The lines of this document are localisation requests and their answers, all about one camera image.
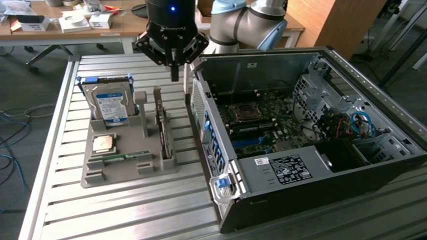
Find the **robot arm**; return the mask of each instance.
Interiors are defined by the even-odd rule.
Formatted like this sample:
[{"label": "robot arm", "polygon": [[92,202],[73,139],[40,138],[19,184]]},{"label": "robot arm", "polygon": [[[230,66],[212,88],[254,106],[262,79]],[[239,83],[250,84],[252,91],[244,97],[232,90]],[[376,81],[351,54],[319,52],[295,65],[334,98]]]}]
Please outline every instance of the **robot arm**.
[{"label": "robot arm", "polygon": [[158,65],[170,68],[172,82],[179,81],[179,68],[191,63],[210,41],[198,32],[195,0],[147,0],[148,24],[136,40],[136,48]]}]

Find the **gray carpet floor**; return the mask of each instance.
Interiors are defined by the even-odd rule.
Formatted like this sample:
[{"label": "gray carpet floor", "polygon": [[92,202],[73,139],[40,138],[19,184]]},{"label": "gray carpet floor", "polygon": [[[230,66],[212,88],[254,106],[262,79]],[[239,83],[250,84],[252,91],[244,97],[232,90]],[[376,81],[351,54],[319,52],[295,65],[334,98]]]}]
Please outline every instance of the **gray carpet floor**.
[{"label": "gray carpet floor", "polygon": [[[380,19],[375,22],[370,33],[378,36],[386,20]],[[394,52],[390,52],[387,59],[376,56],[368,63],[355,63],[354,65],[360,71],[378,82],[372,70],[379,78],[382,78],[391,69],[394,63],[408,49],[416,37],[420,35],[420,30],[414,29],[406,37],[403,43]],[[101,55],[101,54],[123,54],[122,44],[106,43],[107,50],[101,51],[95,44],[71,45],[68,49],[77,55]],[[33,47],[40,52],[44,47]],[[419,47],[396,75],[392,78],[392,85],[387,88],[394,99],[403,105],[407,111],[427,124],[427,64],[420,70],[411,69],[412,64],[427,52],[427,42]],[[23,47],[16,47],[13,52],[4,57],[0,57],[0,110],[7,111],[15,108],[29,108],[41,104],[56,102],[60,85],[64,76],[68,56],[61,50],[55,50],[48,57],[40,60],[35,66],[39,67],[40,73],[32,74],[28,72],[25,61],[28,61],[36,53],[28,53]],[[52,111],[52,108],[40,111],[40,114]],[[17,121],[25,121],[25,118],[13,118]],[[28,187],[33,185],[39,161],[43,153],[45,137],[48,134],[51,117],[35,118],[31,121],[31,133],[11,148],[21,165]],[[0,137],[7,138],[21,127],[19,124],[9,124],[0,119]],[[0,148],[0,154],[8,154],[4,148]],[[4,166],[4,159],[0,159],[0,168]],[[0,171],[0,181],[5,178],[8,171]],[[15,172],[5,184],[0,185],[0,209],[13,203],[21,201],[13,206],[16,212],[0,214],[0,240],[17,239],[21,223],[28,204],[29,191],[23,197],[21,182],[17,173]]]}]

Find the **motherboard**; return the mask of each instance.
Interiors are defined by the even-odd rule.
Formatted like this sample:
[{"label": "motherboard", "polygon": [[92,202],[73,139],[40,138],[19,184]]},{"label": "motherboard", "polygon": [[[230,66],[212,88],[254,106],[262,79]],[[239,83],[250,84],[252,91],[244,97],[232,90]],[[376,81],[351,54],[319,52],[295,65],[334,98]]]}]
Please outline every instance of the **motherboard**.
[{"label": "motherboard", "polygon": [[218,96],[216,103],[238,158],[300,148],[315,138],[303,132],[306,119],[295,117],[295,100],[286,91]]}]

